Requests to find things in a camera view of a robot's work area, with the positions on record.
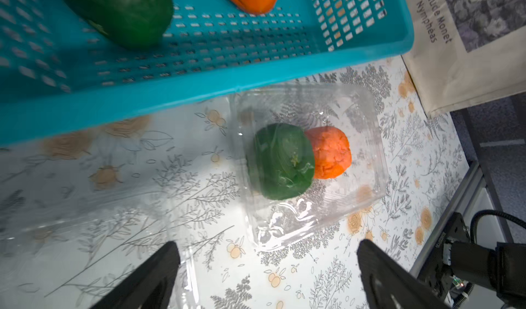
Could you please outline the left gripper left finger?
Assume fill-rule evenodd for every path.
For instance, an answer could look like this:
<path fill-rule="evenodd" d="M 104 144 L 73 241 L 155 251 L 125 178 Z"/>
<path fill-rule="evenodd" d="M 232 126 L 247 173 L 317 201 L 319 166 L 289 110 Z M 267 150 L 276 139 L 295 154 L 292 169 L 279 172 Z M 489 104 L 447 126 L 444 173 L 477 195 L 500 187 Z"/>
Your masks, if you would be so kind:
<path fill-rule="evenodd" d="M 93 308 L 167 308 L 180 265 L 178 246 L 169 241 Z"/>

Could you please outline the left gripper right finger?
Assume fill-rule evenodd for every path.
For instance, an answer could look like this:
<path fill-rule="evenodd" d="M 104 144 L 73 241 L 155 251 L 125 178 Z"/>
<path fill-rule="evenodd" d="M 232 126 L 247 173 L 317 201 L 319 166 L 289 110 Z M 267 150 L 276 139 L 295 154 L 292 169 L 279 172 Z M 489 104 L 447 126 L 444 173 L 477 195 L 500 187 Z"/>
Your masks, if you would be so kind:
<path fill-rule="evenodd" d="M 361 280 L 370 308 L 447 308 L 422 282 L 411 276 L 368 239 L 357 250 Z"/>

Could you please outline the clear plastic container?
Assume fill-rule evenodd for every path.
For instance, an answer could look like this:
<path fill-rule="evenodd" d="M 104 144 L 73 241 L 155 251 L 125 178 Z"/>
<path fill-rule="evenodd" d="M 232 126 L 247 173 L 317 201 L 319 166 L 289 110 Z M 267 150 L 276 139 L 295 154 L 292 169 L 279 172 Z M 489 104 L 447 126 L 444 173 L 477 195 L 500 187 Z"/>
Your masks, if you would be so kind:
<path fill-rule="evenodd" d="M 278 84 L 229 97 L 245 223 L 282 249 L 369 207 L 388 168 L 373 95 L 352 84 Z"/>
<path fill-rule="evenodd" d="M 170 308 L 201 308 L 239 197 L 228 164 L 166 133 L 76 132 L 1 149 L 1 307 L 91 308 L 163 245 L 180 259 Z"/>

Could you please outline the green fruit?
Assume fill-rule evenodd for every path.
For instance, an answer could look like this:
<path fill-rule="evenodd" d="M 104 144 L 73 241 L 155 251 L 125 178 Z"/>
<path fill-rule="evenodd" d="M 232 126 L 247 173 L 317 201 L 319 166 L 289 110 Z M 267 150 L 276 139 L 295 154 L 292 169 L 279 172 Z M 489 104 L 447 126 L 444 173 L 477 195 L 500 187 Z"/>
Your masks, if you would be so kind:
<path fill-rule="evenodd" d="M 315 157 L 298 126 L 275 123 L 255 133 L 247 168 L 253 189 L 270 200 L 303 195 L 312 185 Z"/>
<path fill-rule="evenodd" d="M 79 17 L 128 50 L 157 46 L 171 24 L 173 0 L 63 0 Z"/>

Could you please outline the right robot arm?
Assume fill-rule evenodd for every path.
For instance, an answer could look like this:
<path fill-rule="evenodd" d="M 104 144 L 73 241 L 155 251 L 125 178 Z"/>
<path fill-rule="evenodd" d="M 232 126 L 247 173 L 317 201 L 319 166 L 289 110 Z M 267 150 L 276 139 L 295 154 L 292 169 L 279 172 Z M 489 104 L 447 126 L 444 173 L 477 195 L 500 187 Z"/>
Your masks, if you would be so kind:
<path fill-rule="evenodd" d="M 478 244 L 478 224 L 485 216 L 525 227 L 523 220 L 497 210 L 475 213 L 469 226 L 460 213 L 452 213 L 438 239 L 431 243 L 417 280 L 441 300 L 453 287 L 460 287 L 461 292 L 453 298 L 453 308 L 460 308 L 476 286 L 496 292 L 509 308 L 524 308 L 525 244 L 498 242 L 493 249 Z"/>

